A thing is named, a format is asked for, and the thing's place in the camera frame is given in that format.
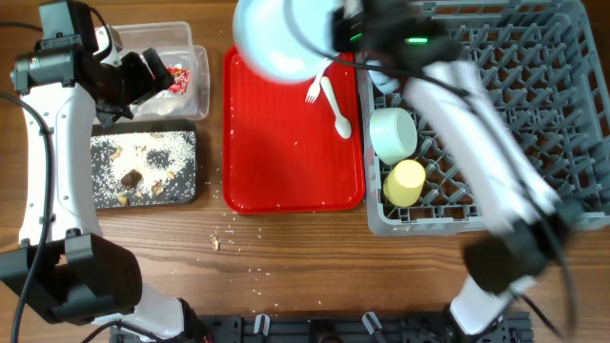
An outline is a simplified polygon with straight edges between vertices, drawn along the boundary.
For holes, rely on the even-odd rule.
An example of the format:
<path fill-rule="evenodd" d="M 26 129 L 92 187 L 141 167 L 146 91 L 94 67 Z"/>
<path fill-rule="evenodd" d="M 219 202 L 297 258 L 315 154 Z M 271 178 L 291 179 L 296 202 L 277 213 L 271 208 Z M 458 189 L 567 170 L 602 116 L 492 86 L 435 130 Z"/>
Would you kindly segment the red snack wrapper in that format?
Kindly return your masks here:
<path fill-rule="evenodd" d="M 169 67 L 168 71 L 174 79 L 174 83 L 169 87 L 169 91 L 174 94 L 184 94 L 190 83 L 190 71 L 178 67 Z"/>

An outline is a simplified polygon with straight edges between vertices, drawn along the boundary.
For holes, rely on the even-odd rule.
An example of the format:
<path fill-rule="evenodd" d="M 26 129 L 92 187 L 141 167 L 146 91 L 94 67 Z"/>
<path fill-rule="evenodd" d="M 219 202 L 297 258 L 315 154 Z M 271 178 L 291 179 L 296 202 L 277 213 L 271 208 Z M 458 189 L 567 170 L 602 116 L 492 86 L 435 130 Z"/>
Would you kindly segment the white napkin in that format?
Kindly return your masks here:
<path fill-rule="evenodd" d="M 178 115 L 185 111 L 190 101 L 187 93 L 162 91 L 140 105 L 132 105 L 131 110 L 142 117 Z"/>

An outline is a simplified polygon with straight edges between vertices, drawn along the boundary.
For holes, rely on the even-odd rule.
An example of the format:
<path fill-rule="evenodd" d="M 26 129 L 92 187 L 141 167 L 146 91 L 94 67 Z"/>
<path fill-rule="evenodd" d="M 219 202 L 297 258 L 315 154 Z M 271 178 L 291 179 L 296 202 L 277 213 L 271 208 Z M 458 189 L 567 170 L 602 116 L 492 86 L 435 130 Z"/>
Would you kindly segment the light blue bowl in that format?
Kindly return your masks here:
<path fill-rule="evenodd" d="M 369 75 L 373 85 L 384 94 L 400 92 L 402 90 L 398 80 L 380 71 L 369 71 Z"/>

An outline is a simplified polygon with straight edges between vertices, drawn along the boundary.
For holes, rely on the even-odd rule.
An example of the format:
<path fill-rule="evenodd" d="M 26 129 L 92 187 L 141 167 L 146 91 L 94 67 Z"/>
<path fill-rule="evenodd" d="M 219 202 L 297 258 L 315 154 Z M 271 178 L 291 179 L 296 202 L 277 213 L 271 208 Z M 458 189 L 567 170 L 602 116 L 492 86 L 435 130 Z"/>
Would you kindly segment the light blue plate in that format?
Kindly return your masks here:
<path fill-rule="evenodd" d="M 336 0 L 294 0 L 292 18 L 317 49 L 336 56 L 332 48 L 332 13 Z M 332 61 L 306 49 L 291 34 L 284 0 L 239 0 L 234 18 L 234 42 L 247 65 L 268 81 L 297 84 L 314 78 Z"/>

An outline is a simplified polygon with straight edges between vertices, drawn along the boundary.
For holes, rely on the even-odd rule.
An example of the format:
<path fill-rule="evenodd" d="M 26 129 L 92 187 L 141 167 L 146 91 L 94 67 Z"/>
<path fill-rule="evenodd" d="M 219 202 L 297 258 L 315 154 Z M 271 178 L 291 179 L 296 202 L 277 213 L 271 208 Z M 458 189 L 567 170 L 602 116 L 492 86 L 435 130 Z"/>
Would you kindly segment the pink plastic fork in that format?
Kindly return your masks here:
<path fill-rule="evenodd" d="M 321 78 L 324 76 L 325 70 L 330 66 L 328 63 L 322 70 L 315 76 L 314 81 L 311 83 L 310 87 L 307 90 L 305 101 L 307 103 L 314 103 L 318 98 L 321 91 Z"/>

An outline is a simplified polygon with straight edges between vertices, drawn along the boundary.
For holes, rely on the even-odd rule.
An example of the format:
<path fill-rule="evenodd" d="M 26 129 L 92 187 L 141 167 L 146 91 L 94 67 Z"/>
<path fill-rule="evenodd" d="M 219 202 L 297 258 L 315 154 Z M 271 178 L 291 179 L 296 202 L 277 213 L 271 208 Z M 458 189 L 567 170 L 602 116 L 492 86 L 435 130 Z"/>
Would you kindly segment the green bowl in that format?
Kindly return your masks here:
<path fill-rule="evenodd" d="M 407 159 L 416 151 L 416 125 L 412 115 L 405 109 L 374 110 L 369 132 L 376 155 L 387 165 Z"/>

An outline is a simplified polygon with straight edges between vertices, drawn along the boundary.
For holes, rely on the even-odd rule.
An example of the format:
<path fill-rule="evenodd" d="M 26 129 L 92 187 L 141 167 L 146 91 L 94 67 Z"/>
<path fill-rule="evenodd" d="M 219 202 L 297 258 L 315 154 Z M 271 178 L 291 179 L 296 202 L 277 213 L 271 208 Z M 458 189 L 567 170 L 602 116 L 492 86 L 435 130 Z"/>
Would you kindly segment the yellow cup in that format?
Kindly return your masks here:
<path fill-rule="evenodd" d="M 416 160 L 406 159 L 397 163 L 383 182 L 385 198 L 398 207 L 414 205 L 423 189 L 426 171 Z"/>

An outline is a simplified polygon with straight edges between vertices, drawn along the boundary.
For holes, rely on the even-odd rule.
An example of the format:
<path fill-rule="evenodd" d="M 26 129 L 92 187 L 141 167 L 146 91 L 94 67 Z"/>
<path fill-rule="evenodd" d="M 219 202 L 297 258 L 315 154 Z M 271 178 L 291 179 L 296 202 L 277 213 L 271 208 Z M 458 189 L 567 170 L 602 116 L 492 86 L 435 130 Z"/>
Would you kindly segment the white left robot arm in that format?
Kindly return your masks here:
<path fill-rule="evenodd" d="M 39 8 L 41 39 L 19 56 L 8 100 L 27 122 L 27 208 L 1 279 L 17 296 L 14 319 L 31 309 L 51 324 L 124 330 L 146 342 L 207 342 L 183 299 L 146 286 L 132 252 L 107 240 L 92 195 L 92 127 L 131 118 L 131 108 L 173 84 L 154 49 L 115 58 L 115 38 L 80 1 Z"/>

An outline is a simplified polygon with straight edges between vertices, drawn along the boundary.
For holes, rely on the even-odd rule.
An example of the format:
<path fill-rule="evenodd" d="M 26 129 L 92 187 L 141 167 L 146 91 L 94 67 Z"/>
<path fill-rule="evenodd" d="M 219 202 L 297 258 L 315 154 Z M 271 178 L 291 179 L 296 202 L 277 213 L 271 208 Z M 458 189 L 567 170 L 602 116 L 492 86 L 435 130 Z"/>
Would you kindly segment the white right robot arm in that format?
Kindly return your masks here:
<path fill-rule="evenodd" d="M 465 247 L 468 275 L 448 308 L 449 338 L 473 342 L 498 323 L 551 264 L 560 267 L 574 337 L 578 298 L 565 247 L 577 231 L 582 207 L 564 200 L 525 157 L 488 98 L 478 66 L 442 25 L 418 20 L 406 1 L 346 1 L 315 13 L 329 21 L 331 47 L 310 41 L 291 2 L 282 13 L 305 49 L 336 60 L 362 52 L 370 69 L 395 78 L 404 98 L 437 132 L 476 198 L 488 235 Z"/>

